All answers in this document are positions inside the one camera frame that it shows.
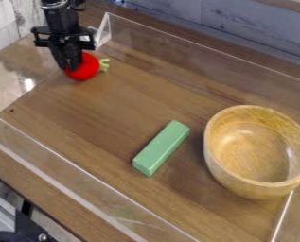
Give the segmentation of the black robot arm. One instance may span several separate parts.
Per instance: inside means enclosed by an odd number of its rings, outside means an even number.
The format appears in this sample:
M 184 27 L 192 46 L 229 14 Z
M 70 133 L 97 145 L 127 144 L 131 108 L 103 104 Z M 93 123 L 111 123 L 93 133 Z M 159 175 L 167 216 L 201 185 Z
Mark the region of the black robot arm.
M 94 50 L 94 30 L 81 25 L 79 11 L 86 0 L 40 0 L 46 26 L 35 26 L 35 46 L 47 47 L 58 67 L 77 71 L 82 64 L 82 51 Z

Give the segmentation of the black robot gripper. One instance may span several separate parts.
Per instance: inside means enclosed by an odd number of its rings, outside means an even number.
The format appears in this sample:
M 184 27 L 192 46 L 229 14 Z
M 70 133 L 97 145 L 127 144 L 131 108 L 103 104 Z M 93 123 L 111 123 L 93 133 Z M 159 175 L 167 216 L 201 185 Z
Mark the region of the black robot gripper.
M 94 33 L 79 24 L 79 15 L 74 9 L 44 9 L 43 12 L 47 25 L 31 28 L 35 45 L 48 46 L 62 70 L 77 71 L 82 62 L 81 48 L 95 49 Z

